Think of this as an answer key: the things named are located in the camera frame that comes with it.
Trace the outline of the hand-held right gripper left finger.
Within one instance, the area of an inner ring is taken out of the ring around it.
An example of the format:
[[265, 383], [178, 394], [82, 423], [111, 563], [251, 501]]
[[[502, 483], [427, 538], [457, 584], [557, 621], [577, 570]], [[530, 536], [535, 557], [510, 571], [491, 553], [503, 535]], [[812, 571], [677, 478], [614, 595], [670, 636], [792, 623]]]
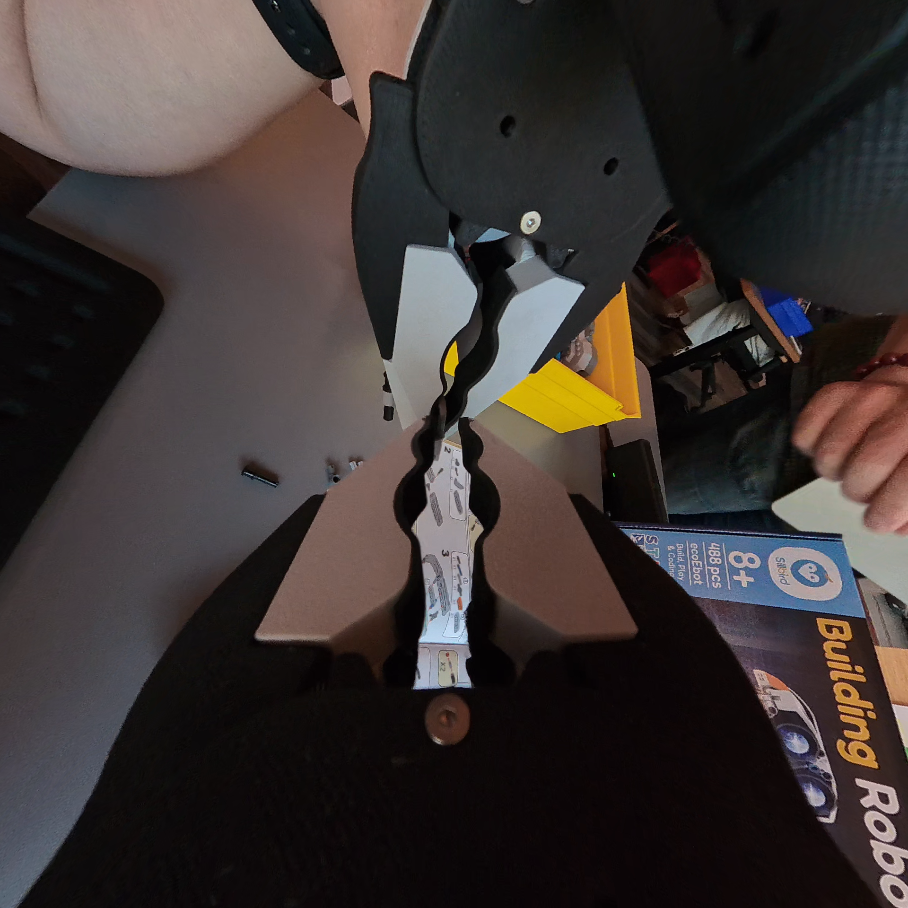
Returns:
[[265, 644], [356, 653], [391, 686], [414, 687], [425, 608], [415, 525], [426, 508], [432, 437], [421, 420], [318, 504], [255, 632]]

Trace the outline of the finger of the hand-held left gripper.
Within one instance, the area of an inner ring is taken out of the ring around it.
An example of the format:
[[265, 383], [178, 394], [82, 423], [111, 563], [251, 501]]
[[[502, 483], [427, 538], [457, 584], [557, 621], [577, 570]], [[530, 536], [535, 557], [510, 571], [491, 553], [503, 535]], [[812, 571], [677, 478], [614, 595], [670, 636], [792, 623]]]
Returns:
[[451, 247], [410, 244], [387, 377], [398, 419], [408, 428], [428, 415], [445, 389], [449, 344], [468, 324], [478, 288]]
[[469, 349], [458, 343], [446, 427], [475, 417], [527, 378], [584, 289], [539, 257], [497, 266], [483, 284], [475, 341]]

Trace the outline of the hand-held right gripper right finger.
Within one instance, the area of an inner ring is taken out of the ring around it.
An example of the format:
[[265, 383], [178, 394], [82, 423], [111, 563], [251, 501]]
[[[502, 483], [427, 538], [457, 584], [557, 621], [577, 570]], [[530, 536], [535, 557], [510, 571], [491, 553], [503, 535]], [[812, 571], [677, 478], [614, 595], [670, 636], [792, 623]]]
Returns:
[[516, 675], [540, 651], [632, 639], [637, 624], [564, 486], [469, 419], [477, 543], [467, 616], [470, 675]]

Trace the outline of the grey desk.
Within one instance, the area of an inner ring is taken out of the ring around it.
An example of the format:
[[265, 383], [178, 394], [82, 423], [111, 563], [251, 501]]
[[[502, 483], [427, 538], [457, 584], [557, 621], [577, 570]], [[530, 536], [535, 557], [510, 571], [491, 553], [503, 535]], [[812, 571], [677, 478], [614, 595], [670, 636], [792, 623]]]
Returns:
[[188, 616], [325, 490], [326, 461], [400, 433], [350, 238], [363, 147], [313, 92], [205, 169], [72, 170], [31, 214], [165, 306], [2, 574], [2, 906], [68, 834]]

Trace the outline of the person's left hand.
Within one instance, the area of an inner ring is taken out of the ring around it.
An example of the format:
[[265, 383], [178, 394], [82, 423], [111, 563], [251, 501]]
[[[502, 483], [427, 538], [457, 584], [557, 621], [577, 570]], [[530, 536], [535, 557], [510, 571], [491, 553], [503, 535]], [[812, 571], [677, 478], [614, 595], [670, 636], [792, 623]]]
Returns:
[[369, 134], [369, 78], [380, 72], [403, 79], [429, 1], [315, 1], [349, 82], [358, 122]]

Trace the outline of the pile of building parts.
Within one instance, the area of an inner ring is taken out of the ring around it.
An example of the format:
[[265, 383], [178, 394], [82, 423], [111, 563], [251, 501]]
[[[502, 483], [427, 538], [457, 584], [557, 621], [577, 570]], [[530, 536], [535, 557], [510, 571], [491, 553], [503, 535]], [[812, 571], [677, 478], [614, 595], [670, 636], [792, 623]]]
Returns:
[[589, 378], [597, 365], [597, 352], [594, 343], [595, 329], [596, 325], [594, 323], [587, 325], [559, 353], [559, 362], [584, 378]]

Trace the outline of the yellow parts bin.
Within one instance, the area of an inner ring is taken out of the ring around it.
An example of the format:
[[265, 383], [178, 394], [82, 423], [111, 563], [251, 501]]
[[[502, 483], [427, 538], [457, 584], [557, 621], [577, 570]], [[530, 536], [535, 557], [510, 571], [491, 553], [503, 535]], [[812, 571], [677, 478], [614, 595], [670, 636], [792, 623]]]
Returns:
[[625, 292], [582, 317], [581, 327], [592, 322], [597, 365], [589, 378], [543, 354], [528, 377], [498, 401], [560, 433], [638, 418], [640, 398]]

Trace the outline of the white instruction booklet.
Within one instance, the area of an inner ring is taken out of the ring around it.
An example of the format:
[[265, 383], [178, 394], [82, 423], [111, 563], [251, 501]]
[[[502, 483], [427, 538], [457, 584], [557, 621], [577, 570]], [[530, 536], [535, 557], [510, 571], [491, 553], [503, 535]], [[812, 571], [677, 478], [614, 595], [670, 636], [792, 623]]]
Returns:
[[472, 686], [467, 616], [474, 549], [482, 526], [470, 507], [471, 475], [460, 444], [444, 441], [424, 477], [427, 505], [413, 530], [419, 541], [425, 617], [416, 690]]

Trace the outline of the red box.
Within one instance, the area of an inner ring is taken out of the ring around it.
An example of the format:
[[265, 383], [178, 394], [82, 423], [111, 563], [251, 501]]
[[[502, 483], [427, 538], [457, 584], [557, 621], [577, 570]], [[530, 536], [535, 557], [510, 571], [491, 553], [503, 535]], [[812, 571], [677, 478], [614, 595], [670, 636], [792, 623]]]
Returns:
[[645, 267], [649, 283], [666, 300], [682, 294], [703, 278], [698, 247], [688, 236], [652, 256]]

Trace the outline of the blue robot kit box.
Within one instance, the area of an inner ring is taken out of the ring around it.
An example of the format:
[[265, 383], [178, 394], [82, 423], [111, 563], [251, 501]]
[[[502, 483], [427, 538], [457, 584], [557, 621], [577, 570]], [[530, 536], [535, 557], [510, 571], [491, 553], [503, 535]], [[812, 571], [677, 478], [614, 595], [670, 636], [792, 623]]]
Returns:
[[732, 649], [818, 822], [883, 906], [906, 906], [906, 755], [844, 544], [619, 528]]

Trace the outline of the black wristband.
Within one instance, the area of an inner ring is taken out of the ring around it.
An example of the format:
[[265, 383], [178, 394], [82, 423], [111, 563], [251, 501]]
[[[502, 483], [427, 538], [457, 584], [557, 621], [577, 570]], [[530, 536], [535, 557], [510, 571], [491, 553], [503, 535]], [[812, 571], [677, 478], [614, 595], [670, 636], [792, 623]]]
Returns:
[[322, 81], [344, 76], [324, 18], [312, 1], [253, 1], [289, 57]]

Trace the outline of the blue storage bin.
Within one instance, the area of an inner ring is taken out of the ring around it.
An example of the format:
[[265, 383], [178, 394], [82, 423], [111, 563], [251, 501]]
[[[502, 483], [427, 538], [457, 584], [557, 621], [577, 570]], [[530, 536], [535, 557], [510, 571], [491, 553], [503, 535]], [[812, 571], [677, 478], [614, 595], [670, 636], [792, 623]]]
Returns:
[[810, 301], [764, 286], [757, 286], [757, 289], [766, 311], [783, 335], [799, 338], [813, 331], [813, 324], [808, 318]]

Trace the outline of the white tablet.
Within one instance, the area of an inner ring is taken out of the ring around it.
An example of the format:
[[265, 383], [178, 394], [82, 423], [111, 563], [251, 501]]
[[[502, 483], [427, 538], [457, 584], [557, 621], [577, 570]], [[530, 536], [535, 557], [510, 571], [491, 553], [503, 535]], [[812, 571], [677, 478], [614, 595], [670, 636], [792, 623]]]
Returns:
[[842, 536], [852, 567], [907, 603], [907, 537], [870, 531], [866, 506], [846, 498], [839, 483], [814, 480], [773, 502], [772, 510], [802, 532]]

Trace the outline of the black keyboard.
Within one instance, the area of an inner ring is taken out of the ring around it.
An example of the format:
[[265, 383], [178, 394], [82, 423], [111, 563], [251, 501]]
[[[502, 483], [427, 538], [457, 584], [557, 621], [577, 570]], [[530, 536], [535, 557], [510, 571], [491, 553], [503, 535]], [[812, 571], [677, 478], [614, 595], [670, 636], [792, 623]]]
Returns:
[[2, 214], [2, 565], [163, 307], [138, 271]]

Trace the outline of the light wooden board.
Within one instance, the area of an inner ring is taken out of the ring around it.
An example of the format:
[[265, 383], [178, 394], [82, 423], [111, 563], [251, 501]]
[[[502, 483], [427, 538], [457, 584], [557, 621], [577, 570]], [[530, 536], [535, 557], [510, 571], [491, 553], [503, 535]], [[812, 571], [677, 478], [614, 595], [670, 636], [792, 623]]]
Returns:
[[891, 702], [908, 706], [908, 650], [903, 647], [876, 646], [875, 652]]

